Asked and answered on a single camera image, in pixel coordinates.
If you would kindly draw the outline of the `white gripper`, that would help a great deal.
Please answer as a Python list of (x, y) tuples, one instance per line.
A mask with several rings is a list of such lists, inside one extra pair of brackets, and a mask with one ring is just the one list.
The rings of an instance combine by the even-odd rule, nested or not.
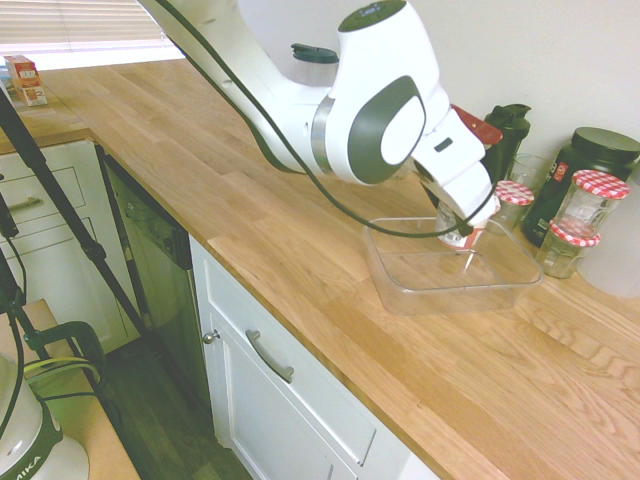
[(432, 205), (443, 202), (469, 223), (487, 222), (497, 208), (489, 173), (481, 163), (484, 156), (483, 143), (454, 109), (421, 137), (412, 153)]

